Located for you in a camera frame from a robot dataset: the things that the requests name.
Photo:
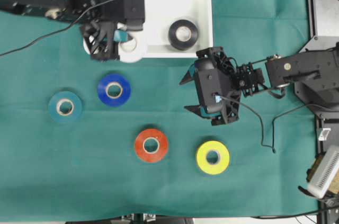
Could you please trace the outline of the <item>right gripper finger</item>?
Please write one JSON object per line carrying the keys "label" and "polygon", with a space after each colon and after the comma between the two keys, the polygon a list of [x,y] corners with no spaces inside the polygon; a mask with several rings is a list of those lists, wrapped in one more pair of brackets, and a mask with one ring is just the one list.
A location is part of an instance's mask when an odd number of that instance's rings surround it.
{"label": "right gripper finger", "polygon": [[205,109],[200,105],[189,105],[184,107],[187,111],[196,114],[197,116],[208,119],[209,114],[206,113]]}
{"label": "right gripper finger", "polygon": [[179,82],[179,84],[183,85],[194,80],[195,71],[196,71],[195,64],[192,64],[185,73],[185,75],[183,76],[183,78],[181,79],[181,81]]}

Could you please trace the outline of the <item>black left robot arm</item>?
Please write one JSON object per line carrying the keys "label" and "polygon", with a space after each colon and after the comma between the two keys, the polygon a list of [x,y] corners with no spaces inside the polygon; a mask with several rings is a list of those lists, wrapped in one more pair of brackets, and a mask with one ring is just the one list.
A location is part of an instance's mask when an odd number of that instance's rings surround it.
{"label": "black left robot arm", "polygon": [[145,22],[145,0],[1,0],[1,11],[15,15],[45,17],[75,24],[90,57],[97,61],[119,60],[118,25],[141,31]]}

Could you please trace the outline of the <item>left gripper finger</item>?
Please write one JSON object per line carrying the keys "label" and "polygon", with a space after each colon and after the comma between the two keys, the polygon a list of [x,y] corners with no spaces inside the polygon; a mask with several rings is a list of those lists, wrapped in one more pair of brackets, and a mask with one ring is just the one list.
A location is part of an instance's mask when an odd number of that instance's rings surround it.
{"label": "left gripper finger", "polygon": [[114,31],[114,35],[113,35],[113,41],[114,42],[128,42],[133,40],[133,36],[125,30],[122,29],[117,29]]}

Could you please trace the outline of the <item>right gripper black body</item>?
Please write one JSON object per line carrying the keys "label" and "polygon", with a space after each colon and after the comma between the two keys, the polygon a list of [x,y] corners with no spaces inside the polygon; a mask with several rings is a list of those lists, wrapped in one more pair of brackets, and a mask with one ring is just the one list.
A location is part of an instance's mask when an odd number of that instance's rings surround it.
{"label": "right gripper black body", "polygon": [[238,120],[239,102],[245,96],[259,92],[265,83],[262,70],[252,64],[233,65],[222,47],[197,51],[195,86],[199,105],[195,113],[211,120],[213,126]]}

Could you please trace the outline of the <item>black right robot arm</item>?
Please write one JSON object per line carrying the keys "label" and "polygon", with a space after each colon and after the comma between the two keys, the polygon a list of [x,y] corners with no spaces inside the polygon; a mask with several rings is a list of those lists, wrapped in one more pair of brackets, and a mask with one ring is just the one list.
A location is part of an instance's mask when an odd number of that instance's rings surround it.
{"label": "black right robot arm", "polygon": [[242,96],[267,92],[283,98],[285,88],[294,85],[297,97],[320,119],[338,119],[338,47],[306,50],[281,58],[263,59],[265,71],[252,62],[238,65],[227,57],[223,47],[196,52],[197,59],[181,79],[182,85],[193,81],[198,105],[185,109],[213,126],[237,121]]}

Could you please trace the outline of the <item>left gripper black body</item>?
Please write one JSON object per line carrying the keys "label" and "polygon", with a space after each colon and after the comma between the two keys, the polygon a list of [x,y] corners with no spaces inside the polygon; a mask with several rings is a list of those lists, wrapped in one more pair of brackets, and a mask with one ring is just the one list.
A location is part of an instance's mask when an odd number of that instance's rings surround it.
{"label": "left gripper black body", "polygon": [[98,6],[78,17],[89,7],[106,0],[65,0],[66,8],[62,10],[62,21],[79,23],[85,47],[91,59],[98,61],[118,60],[118,43],[114,41],[117,22],[110,19],[104,6]]}

